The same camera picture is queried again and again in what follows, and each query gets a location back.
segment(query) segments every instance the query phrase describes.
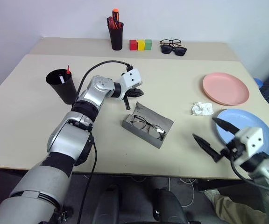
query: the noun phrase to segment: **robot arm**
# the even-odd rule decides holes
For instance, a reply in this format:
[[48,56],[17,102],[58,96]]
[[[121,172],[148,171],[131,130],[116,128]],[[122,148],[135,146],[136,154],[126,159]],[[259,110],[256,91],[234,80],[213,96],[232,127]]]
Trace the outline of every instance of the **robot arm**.
[[[259,187],[266,213],[269,215],[269,156],[264,152],[257,153],[263,145],[262,129],[259,127],[245,127],[239,130],[224,120],[218,118],[213,118],[213,120],[221,128],[234,134],[234,139],[226,145],[226,148],[221,150],[220,154],[212,149],[204,139],[195,134],[193,134],[193,137],[215,162],[218,162],[222,157],[226,157],[231,161],[231,167],[236,175],[244,181]],[[241,176],[237,172],[235,165],[243,168],[253,181]]]
[[70,112],[51,134],[48,156],[31,168],[0,205],[0,224],[53,224],[61,209],[74,166],[86,161],[94,138],[91,130],[105,98],[126,99],[126,93],[142,84],[132,69],[113,82],[94,76]]

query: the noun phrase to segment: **shoe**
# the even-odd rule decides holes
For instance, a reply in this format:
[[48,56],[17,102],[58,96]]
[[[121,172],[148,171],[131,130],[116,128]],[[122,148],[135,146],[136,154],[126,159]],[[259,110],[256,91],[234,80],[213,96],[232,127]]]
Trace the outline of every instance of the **shoe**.
[[211,203],[214,203],[214,198],[216,195],[220,195],[218,190],[207,190],[204,192],[204,194],[206,195],[206,197],[209,199],[209,201],[211,201]]

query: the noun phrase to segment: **yellow block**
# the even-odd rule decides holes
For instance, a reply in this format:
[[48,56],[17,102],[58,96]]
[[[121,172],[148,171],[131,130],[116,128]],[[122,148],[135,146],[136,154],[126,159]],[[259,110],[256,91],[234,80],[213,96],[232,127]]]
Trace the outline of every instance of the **yellow block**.
[[138,50],[145,50],[145,40],[138,40]]

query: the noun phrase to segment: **floor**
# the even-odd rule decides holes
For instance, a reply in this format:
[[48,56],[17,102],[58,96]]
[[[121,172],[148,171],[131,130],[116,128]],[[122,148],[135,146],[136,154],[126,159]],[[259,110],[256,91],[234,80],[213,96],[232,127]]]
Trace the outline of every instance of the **floor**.
[[[75,224],[77,222],[83,191],[88,181],[87,177],[81,174],[73,174],[72,176],[65,205],[73,208],[74,215],[65,222],[66,224]],[[0,171],[0,203],[8,197],[10,191],[20,179],[20,175]],[[149,196],[152,189],[168,188],[168,177],[94,175],[85,200],[81,223],[87,224],[91,222],[100,195],[113,183],[117,184],[122,190],[120,223],[155,221],[152,216],[152,204]],[[191,202],[191,184],[185,184],[179,178],[171,178],[170,190],[182,205],[188,205]],[[195,190],[192,205],[184,208],[184,211],[190,221],[200,221],[202,224],[227,223],[219,220],[210,201],[202,192],[197,190]]]

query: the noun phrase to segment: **red block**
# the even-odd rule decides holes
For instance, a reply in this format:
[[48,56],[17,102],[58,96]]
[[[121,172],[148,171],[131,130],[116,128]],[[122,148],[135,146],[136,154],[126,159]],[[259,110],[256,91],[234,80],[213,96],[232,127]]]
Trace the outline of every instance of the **red block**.
[[129,49],[130,50],[137,50],[138,49],[138,42],[136,40],[129,40]]

